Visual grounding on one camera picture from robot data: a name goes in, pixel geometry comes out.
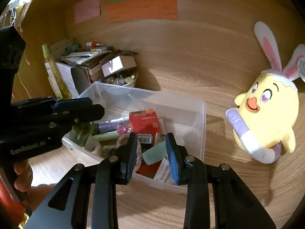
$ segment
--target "orange sticky note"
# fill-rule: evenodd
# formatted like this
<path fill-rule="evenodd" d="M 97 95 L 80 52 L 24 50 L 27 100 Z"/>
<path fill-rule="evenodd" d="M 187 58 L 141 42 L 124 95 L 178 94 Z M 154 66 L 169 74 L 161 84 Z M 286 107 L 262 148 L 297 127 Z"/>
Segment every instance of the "orange sticky note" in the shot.
<path fill-rule="evenodd" d="M 178 20 L 177 0 L 126 0 L 107 5 L 109 22 L 132 19 Z"/>
<path fill-rule="evenodd" d="M 100 0 L 82 0 L 74 5 L 75 22 L 82 22 L 100 15 Z"/>

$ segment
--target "plush toy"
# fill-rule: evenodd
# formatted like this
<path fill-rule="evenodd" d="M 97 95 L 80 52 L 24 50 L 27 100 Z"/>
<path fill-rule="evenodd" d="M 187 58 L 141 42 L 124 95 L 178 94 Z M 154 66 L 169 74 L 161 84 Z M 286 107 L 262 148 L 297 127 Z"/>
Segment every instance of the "plush toy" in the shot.
<path fill-rule="evenodd" d="M 257 22 L 254 33 L 271 69 L 261 72 L 247 93 L 235 98 L 239 108 L 226 111 L 238 146 L 254 159 L 269 164 L 278 159 L 282 145 L 289 153 L 295 149 L 292 130 L 298 116 L 298 90 L 293 80 L 300 77 L 298 61 L 305 57 L 305 45 L 295 49 L 282 70 L 278 45 L 270 28 Z"/>

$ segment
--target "eyebrow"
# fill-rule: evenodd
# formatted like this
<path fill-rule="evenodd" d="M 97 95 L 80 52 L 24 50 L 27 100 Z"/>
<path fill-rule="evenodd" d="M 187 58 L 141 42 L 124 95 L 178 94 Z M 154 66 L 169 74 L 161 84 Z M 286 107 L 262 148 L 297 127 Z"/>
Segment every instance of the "eyebrow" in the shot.
<path fill-rule="evenodd" d="M 273 83 L 276 87 L 277 87 L 277 89 L 278 89 L 278 91 L 279 91 L 279 88 L 278 88 L 278 86 L 275 84 L 275 83 Z"/>

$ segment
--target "pink sticky note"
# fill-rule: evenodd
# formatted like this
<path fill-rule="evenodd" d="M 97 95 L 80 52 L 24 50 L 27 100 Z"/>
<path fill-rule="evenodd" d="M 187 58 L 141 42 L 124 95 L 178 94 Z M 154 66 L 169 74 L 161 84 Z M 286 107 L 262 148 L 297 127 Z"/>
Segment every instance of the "pink sticky note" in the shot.
<path fill-rule="evenodd" d="M 100 15 L 100 0 L 82 0 L 74 5 L 75 22 L 82 22 Z"/>

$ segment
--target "silver screw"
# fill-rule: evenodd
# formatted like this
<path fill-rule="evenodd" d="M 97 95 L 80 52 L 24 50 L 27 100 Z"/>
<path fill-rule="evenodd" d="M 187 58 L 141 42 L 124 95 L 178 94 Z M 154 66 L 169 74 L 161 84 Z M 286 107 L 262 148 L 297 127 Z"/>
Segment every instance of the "silver screw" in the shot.
<path fill-rule="evenodd" d="M 51 123 L 49 124 L 49 128 L 54 128 L 54 127 L 57 127 L 57 124 L 54 123 L 54 122 L 51 122 Z"/>
<path fill-rule="evenodd" d="M 74 165 L 74 169 L 75 170 L 81 170 L 83 168 L 83 165 L 82 164 L 76 164 Z"/>
<path fill-rule="evenodd" d="M 193 162 L 193 161 L 195 161 L 195 157 L 193 157 L 193 156 L 191 156 L 191 155 L 187 156 L 185 159 L 186 159 L 187 162 Z"/>
<path fill-rule="evenodd" d="M 229 170 L 230 169 L 230 166 L 228 164 L 222 164 L 220 165 L 220 167 L 223 169 L 223 170 Z"/>
<path fill-rule="evenodd" d="M 115 155 L 113 155 L 113 156 L 111 156 L 110 158 L 109 158 L 109 161 L 110 162 L 116 162 L 116 161 L 118 161 L 118 157 L 117 156 L 115 156 Z"/>

